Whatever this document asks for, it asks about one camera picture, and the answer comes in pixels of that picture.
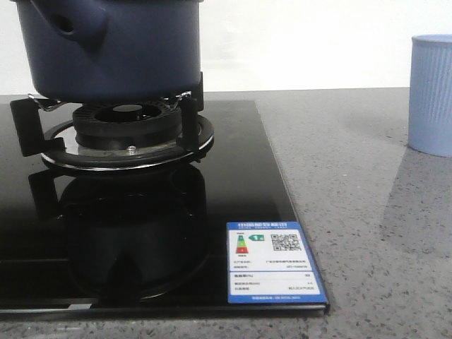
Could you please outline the light blue ribbed cup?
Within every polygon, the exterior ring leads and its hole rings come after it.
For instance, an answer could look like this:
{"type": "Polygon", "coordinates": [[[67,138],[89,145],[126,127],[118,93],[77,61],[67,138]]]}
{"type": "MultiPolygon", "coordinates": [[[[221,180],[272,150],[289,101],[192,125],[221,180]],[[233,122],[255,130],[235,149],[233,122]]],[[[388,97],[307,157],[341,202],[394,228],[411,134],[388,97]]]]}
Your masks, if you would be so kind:
{"type": "Polygon", "coordinates": [[[451,35],[412,38],[408,144],[451,156],[451,35]]]}

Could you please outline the black pot support grate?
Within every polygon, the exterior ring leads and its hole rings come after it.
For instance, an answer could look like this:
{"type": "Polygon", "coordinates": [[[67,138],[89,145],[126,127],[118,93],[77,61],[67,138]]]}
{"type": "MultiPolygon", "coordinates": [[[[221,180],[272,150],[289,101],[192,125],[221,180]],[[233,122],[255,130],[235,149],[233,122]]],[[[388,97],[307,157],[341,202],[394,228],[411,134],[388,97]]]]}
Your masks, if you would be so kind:
{"type": "Polygon", "coordinates": [[[23,156],[41,155],[50,167],[74,172],[123,172],[204,157],[213,145],[214,129],[211,122],[199,114],[203,110],[203,85],[199,83],[192,90],[142,102],[154,101],[181,110],[182,131],[170,141],[142,148],[131,145],[124,150],[98,150],[78,144],[73,115],[71,120],[43,131],[40,112],[58,109],[62,102],[30,96],[12,101],[10,107],[23,156]]]}

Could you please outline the dark blue cooking pot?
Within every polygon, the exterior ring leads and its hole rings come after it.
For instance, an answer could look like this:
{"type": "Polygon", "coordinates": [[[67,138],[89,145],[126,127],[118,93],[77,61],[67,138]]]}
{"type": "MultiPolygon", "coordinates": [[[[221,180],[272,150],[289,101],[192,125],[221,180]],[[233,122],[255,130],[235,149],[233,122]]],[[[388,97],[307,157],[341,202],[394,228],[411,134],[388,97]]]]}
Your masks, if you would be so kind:
{"type": "Polygon", "coordinates": [[[63,102],[129,102],[201,80],[198,1],[17,1],[32,82],[63,102]]]}

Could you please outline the blue energy label sticker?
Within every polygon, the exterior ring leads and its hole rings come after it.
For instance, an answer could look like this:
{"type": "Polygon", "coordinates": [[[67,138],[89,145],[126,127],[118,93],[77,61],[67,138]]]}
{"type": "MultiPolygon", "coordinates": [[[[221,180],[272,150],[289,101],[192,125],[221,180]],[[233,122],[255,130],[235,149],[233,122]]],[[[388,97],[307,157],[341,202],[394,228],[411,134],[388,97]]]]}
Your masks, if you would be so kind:
{"type": "Polygon", "coordinates": [[[328,303],[298,222],[228,222],[227,262],[230,304],[328,303]]]}

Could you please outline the black glass gas stove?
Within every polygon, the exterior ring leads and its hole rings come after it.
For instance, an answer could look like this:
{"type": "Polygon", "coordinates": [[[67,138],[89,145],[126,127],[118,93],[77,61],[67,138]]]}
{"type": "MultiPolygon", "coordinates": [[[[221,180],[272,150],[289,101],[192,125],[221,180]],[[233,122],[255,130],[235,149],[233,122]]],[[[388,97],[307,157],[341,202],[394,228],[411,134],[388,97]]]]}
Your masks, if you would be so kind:
{"type": "MultiPolygon", "coordinates": [[[[328,311],[228,302],[227,223],[299,223],[254,102],[206,103],[215,142],[200,162],[80,175],[21,154],[14,100],[1,100],[2,317],[328,311]]],[[[42,128],[74,109],[40,112],[42,128]]]]}

